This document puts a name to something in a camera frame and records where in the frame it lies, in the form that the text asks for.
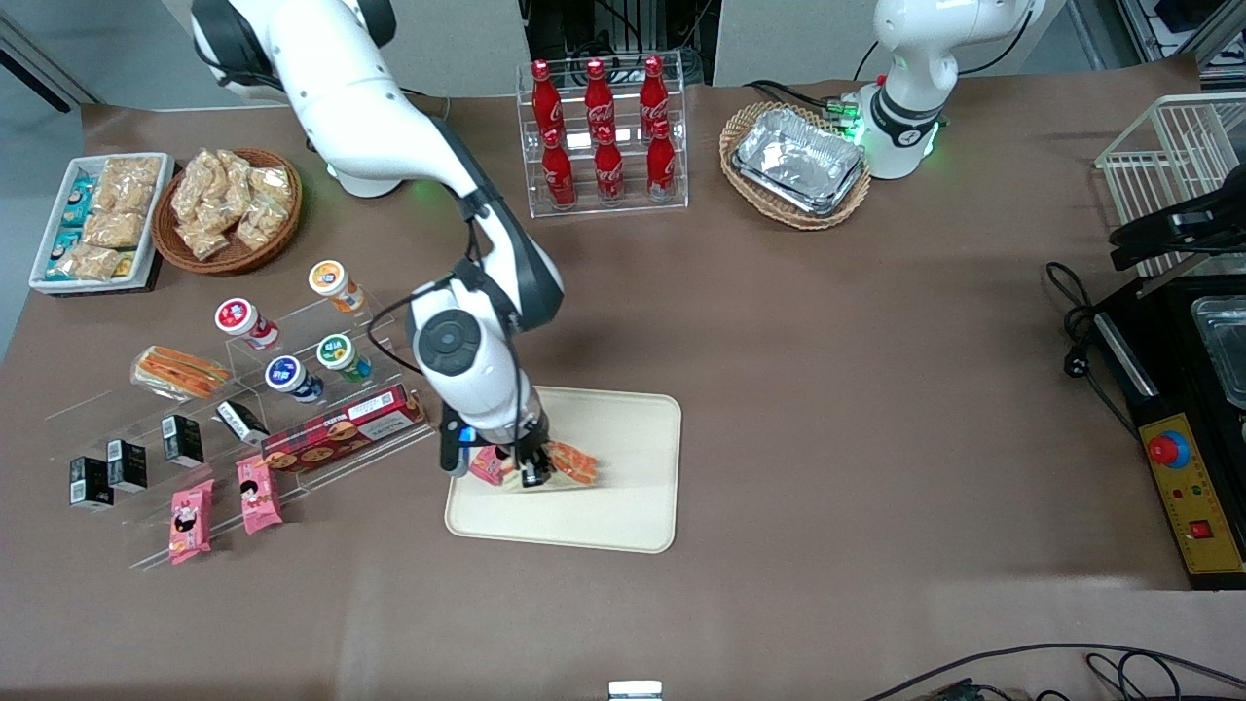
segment white robotic arm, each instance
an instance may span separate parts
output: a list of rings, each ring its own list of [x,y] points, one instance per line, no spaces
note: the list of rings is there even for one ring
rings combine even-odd
[[[892,52],[885,82],[856,96],[861,146],[875,177],[917,168],[959,72],[952,49],[1020,31],[1045,0],[878,0],[873,30]]]
[[[194,0],[192,17],[197,51],[219,82],[247,96],[283,90],[348,192],[375,197],[404,179],[436,179],[480,225],[488,254],[412,293],[411,347],[447,406],[442,446],[464,428],[480,442],[515,443],[525,484],[543,482],[548,427],[510,336],[553,319],[562,278],[459,136],[402,96],[378,49],[394,34],[389,0]],[[466,472],[445,453],[444,468]]]

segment brown paper tablecloth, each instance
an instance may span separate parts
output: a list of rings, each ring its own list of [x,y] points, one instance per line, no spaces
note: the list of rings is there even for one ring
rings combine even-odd
[[[150,294],[31,294],[0,369],[0,697],[601,699],[653,677],[673,700],[860,699],[963,654],[1078,639],[1241,672],[1246,599],[1184,590],[1136,446],[1060,374],[1064,303],[1040,281],[1053,258],[1096,295],[1124,280],[1091,159],[1156,96],[1196,88],[1186,61],[966,80],[921,169],[824,233],[760,217],[719,173],[749,90],[689,92],[688,210],[531,223],[513,102],[456,101],[452,126],[566,279],[558,319],[518,342],[533,381],[683,406],[674,547],[455,538],[427,441],[297,523],[147,574],[126,569],[120,525],[66,508],[44,417],[125,382],[146,345],[219,342],[228,295],[308,303],[318,259],[396,298],[449,268],[464,224],[434,183],[345,194],[284,108],[86,108],[92,153],[283,153],[305,224],[254,274],[166,265]],[[1068,652],[966,672],[1091,691]]]

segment wicker basket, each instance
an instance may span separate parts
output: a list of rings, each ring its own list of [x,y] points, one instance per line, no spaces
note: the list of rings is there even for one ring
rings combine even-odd
[[[731,152],[735,151],[735,147],[739,146],[740,141],[743,141],[745,134],[749,133],[753,125],[758,122],[758,117],[761,116],[763,112],[776,110],[779,107],[795,110],[797,115],[809,120],[809,122],[814,126],[825,129],[832,128],[830,122],[804,107],[785,105],[782,102],[758,102],[756,105],[750,105],[728,120],[726,126],[723,127],[723,133],[718,137],[719,164],[723,167],[723,174],[725,174],[726,179],[740,191],[740,194],[743,194],[749,203],[756,207],[759,212],[776,222],[782,222],[792,228],[804,230],[831,228],[832,225],[849,218],[849,214],[851,214],[854,209],[861,204],[861,200],[865,199],[866,192],[870,191],[868,168],[861,173],[861,177],[857,178],[852,189],[850,189],[844,197],[840,205],[831,212],[830,217],[815,217],[807,212],[802,212],[791,202],[744,177],[731,166]]]
[[[172,200],[173,193],[177,191],[177,186],[181,184],[182,176],[184,174],[184,171],[179,172],[173,176],[173,179],[164,188],[163,194],[159,195],[159,202],[156,204],[156,222],[152,224],[152,238],[156,242],[156,249],[159,250],[159,254],[183,270],[219,275],[249,273],[275,258],[290,239],[294,238],[294,232],[299,229],[299,213],[303,209],[303,181],[299,179],[299,172],[294,169],[294,164],[277,153],[262,148],[234,148],[233,152],[245,158],[248,163],[257,168],[285,167],[285,172],[290,174],[290,191],[294,194],[294,202],[290,204],[290,217],[285,219],[282,228],[277,229],[273,239],[265,243],[259,250],[252,250],[237,235],[231,235],[234,228],[231,227],[226,232],[226,235],[229,238],[229,245],[217,250],[207,260],[199,260],[191,253],[191,249],[177,233],[178,220],[177,214],[173,213]]]

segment yellow control panel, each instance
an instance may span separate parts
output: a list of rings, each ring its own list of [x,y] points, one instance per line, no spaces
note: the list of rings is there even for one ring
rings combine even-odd
[[[1190,574],[1244,572],[1241,553],[1190,433],[1185,415],[1138,431]]]

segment yogurt cup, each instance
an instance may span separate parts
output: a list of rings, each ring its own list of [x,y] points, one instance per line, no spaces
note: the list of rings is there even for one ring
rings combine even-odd
[[[277,324],[262,316],[259,309],[242,296],[226,299],[217,306],[217,327],[240,336],[255,350],[269,347],[280,335]]]
[[[351,281],[346,268],[338,260],[320,260],[308,273],[312,290],[333,300],[339,311],[351,313],[364,305],[359,285]]]
[[[373,375],[373,365],[361,359],[350,337],[334,332],[320,340],[316,359],[326,370],[338,372],[346,382],[364,382]]]
[[[264,371],[264,381],[268,387],[303,405],[310,405],[324,395],[324,381],[309,374],[294,356],[274,359]]]

